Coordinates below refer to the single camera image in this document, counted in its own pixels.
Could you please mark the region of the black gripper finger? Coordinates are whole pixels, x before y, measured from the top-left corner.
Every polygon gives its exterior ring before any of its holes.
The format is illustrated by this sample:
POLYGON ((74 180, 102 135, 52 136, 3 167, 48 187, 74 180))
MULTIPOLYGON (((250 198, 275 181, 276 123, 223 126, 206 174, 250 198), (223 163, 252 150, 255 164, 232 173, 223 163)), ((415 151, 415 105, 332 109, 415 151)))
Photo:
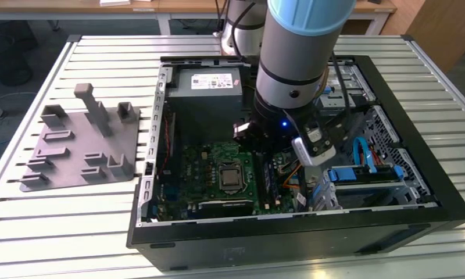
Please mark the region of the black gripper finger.
POLYGON ((254 136, 250 129, 251 123, 235 123, 234 124, 234 140, 239 144, 252 144, 254 136))

